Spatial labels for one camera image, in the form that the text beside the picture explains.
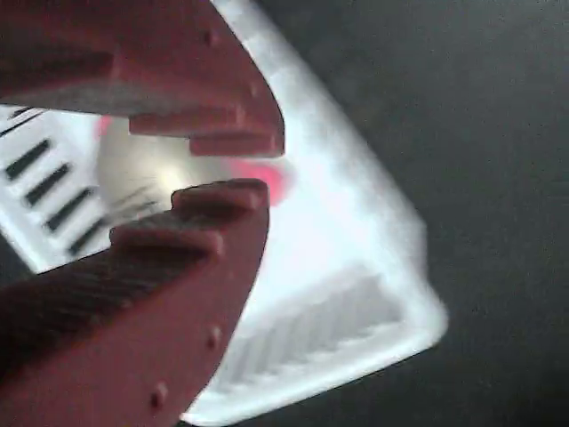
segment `gray surface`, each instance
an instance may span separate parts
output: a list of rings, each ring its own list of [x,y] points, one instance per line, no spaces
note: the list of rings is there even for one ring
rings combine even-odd
[[[258,3],[426,220],[451,323],[244,425],[569,424],[567,1]]]

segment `red plastic part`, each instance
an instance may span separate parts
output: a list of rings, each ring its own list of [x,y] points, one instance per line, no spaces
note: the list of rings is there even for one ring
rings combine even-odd
[[[0,0],[0,103],[130,118],[196,155],[278,156],[284,124],[206,0]]]
[[[262,182],[187,189],[107,251],[0,290],[0,425],[174,425],[220,363],[267,229]]]
[[[229,158],[225,162],[233,176],[254,178],[265,182],[270,195],[270,205],[277,206],[291,186],[290,174],[281,165],[260,163],[242,158]]]

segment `vent grille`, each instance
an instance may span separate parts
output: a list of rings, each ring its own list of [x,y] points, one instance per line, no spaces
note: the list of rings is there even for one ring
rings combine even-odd
[[[209,390],[230,393],[273,375],[280,377],[288,368],[298,372],[298,367],[332,356],[402,318],[399,307],[381,291],[379,279],[362,278],[324,301],[307,304],[294,316],[273,318],[252,336],[232,342],[225,357],[228,363],[221,365]]]
[[[17,226],[24,230],[17,235],[40,239],[37,245],[51,253],[41,262],[47,268],[103,249],[110,225],[98,188],[76,167],[75,144],[83,141],[70,140],[60,114],[0,107],[0,185],[4,197],[17,202],[4,210],[20,218]]]

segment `white plastic box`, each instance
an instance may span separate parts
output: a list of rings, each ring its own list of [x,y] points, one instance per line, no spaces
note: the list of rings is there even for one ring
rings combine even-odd
[[[425,229],[413,207],[262,13],[248,0],[214,3],[284,112],[287,153],[261,163],[281,171],[288,190],[271,209],[260,275],[220,368],[182,415],[201,426],[236,423],[411,357],[436,343],[447,321],[427,281]],[[15,111],[0,108],[0,134],[39,110],[12,117]],[[114,213],[94,172],[96,120],[44,112],[0,137],[0,226],[34,271],[108,246],[111,220],[80,251],[69,251]],[[9,179],[6,168],[46,138],[50,152]],[[189,184],[164,162],[146,178]],[[30,189],[66,164],[70,171],[42,200],[26,202]],[[88,204],[60,230],[46,228],[86,188]],[[170,190],[161,191],[167,204]]]

